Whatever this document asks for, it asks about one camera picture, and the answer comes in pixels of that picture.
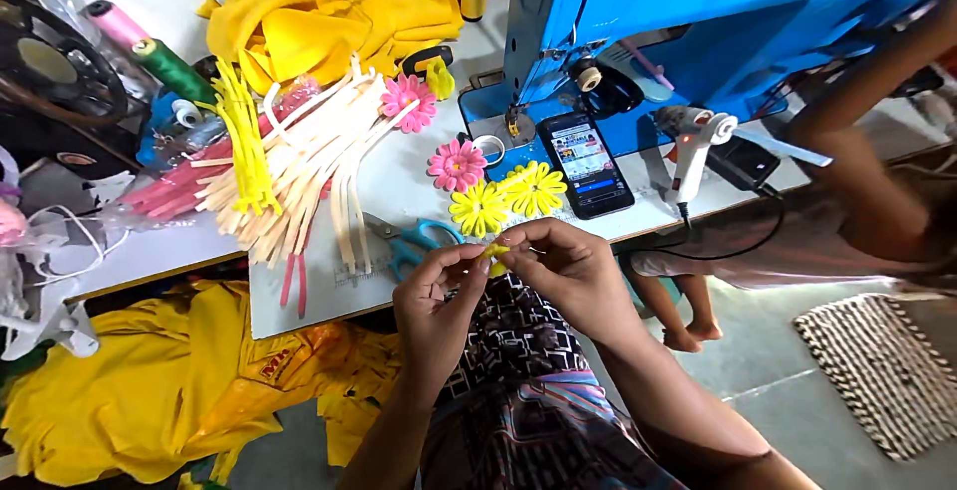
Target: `doormat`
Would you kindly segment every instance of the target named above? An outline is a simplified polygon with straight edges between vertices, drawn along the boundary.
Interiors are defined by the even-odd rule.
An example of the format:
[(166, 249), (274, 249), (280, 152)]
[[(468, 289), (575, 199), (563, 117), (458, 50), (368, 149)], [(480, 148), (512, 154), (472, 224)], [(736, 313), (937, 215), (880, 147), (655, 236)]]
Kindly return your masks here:
[(892, 460), (957, 436), (957, 378), (905, 310), (923, 298), (862, 294), (795, 319), (821, 370)]

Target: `blue scissors handle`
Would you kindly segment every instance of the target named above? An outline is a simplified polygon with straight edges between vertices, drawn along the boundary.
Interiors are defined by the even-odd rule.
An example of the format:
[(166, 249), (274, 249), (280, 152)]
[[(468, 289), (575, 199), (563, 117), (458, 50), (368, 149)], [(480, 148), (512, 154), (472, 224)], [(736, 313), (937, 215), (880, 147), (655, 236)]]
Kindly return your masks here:
[(408, 264), (414, 268), (421, 264), (425, 257), (425, 252), (413, 251), (409, 244), (424, 249), (426, 252), (443, 247), (441, 243), (425, 234), (425, 228), (429, 227), (448, 232), (456, 243), (465, 243), (465, 237), (458, 230), (431, 219), (419, 219), (415, 222), (415, 227), (402, 228), (399, 237), (389, 238), (389, 247), (392, 249), (392, 261), (389, 263), (389, 267), (395, 277), (399, 279), (399, 282), (406, 279), (406, 276), (400, 272), (402, 266)]

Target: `power adapter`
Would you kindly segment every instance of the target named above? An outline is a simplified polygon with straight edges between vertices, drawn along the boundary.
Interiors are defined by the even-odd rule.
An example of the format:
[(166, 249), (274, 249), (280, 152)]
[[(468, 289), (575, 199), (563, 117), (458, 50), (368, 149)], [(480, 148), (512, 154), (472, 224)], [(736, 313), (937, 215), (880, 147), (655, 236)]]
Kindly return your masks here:
[(704, 163), (736, 189), (756, 192), (781, 165), (781, 159), (754, 142), (732, 137), (708, 148)]

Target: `pink foam flower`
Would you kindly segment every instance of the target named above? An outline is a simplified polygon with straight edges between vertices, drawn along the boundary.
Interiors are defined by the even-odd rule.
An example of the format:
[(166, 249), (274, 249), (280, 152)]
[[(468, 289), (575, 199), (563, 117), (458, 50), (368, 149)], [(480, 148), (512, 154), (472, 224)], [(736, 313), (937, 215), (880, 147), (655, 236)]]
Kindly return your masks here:
[(407, 77), (399, 73), (398, 81), (386, 79), (386, 89), (382, 94), (382, 114), (386, 117), (398, 115), (402, 109), (418, 99), (415, 107), (399, 120), (402, 133), (420, 133), (422, 128), (432, 123), (436, 115), (436, 94), (429, 92), (429, 86), (421, 84), (415, 75)]
[(464, 193), (485, 175), (488, 161), (481, 150), (465, 141), (452, 141), (438, 147), (438, 155), (429, 158), (429, 174), (437, 176), (436, 188)]

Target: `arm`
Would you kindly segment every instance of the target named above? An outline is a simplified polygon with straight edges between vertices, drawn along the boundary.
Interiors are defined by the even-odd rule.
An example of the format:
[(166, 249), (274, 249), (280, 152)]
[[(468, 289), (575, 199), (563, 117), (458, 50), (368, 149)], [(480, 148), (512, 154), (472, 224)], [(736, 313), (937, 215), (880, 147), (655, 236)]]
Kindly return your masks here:
[(401, 374), (337, 488), (412, 488), (435, 398)]
[(499, 260), (595, 342), (643, 437), (676, 477), (693, 484), (689, 475), (707, 476), (695, 487), (816, 488), (648, 333), (608, 242), (554, 218), (511, 227), (496, 241), (513, 250)]
[(692, 488), (817, 488), (632, 316), (636, 324), (597, 348), (662, 466)]
[[(469, 320), (479, 304), (490, 261), (475, 261), (481, 245), (429, 252), (392, 294), (404, 364), (339, 489), (412, 488), (439, 391), (465, 348)], [(448, 303), (444, 295), (459, 286)]]
[(904, 80), (957, 44), (957, 2), (925, 17), (843, 74), (792, 120), (791, 140), (835, 159), (815, 177), (846, 205), (843, 236), (859, 251), (899, 261), (933, 258), (927, 207), (884, 171), (861, 130), (849, 129)]

